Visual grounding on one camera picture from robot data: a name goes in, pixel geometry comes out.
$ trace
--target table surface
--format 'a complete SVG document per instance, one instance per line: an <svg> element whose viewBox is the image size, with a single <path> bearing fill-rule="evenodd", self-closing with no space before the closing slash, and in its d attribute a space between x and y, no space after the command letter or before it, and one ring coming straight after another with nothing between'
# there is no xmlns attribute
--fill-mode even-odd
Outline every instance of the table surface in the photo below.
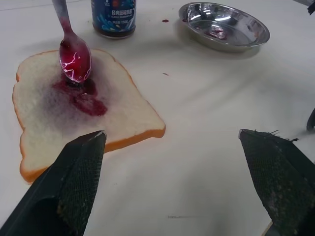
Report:
<svg viewBox="0 0 315 236"><path fill-rule="evenodd" d="M315 107L315 16L292 0L220 0L254 15L271 33L260 51L231 55L183 35L178 9L187 2L139 0L135 34L111 41L95 34L90 1L69 1L74 31L124 65L167 127L162 139L104 156L86 236L259 236L270 218L253 187L239 129L300 137L296 145L315 159L315 137L304 135ZM2 225L29 188L19 173L15 73L25 58L57 49L63 31L50 0L0 1L0 30Z"/></svg>

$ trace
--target white bread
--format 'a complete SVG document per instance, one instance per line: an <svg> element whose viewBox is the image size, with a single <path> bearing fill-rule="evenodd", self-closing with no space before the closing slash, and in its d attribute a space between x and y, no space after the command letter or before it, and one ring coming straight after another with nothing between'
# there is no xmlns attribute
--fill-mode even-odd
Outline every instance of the white bread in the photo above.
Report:
<svg viewBox="0 0 315 236"><path fill-rule="evenodd" d="M92 50L92 59L97 98L108 109L100 117L81 112L52 88L61 79L57 51L34 55L20 64L12 98L23 129L20 172L26 181L34 181L65 144L81 135L105 130L106 152L164 135L164 122L123 66L101 50Z"/></svg>

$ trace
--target jar label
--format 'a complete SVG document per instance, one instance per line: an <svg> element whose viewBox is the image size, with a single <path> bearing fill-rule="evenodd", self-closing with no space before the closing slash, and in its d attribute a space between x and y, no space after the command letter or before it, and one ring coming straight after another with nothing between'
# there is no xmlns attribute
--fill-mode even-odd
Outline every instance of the jar label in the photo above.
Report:
<svg viewBox="0 0 315 236"><path fill-rule="evenodd" d="M127 32L135 27L136 0L91 0L93 24L109 32Z"/></svg>

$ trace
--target spoon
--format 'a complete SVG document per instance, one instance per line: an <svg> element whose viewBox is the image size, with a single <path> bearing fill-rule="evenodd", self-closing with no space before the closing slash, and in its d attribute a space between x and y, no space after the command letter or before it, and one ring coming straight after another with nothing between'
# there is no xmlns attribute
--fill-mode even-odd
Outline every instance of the spoon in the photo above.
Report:
<svg viewBox="0 0 315 236"><path fill-rule="evenodd" d="M66 76L77 83L85 81L91 72L91 52L86 42L72 30L65 0L52 0L63 28L64 37L59 47L59 62Z"/></svg>

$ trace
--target stainless steel dish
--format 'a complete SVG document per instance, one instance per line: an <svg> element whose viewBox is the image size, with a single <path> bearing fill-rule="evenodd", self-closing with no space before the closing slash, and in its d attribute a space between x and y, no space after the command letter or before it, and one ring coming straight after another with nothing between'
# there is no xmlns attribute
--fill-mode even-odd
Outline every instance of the stainless steel dish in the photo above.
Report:
<svg viewBox="0 0 315 236"><path fill-rule="evenodd" d="M255 17L217 3L186 4L179 17L196 40L220 51L243 52L270 38L267 27Z"/></svg>

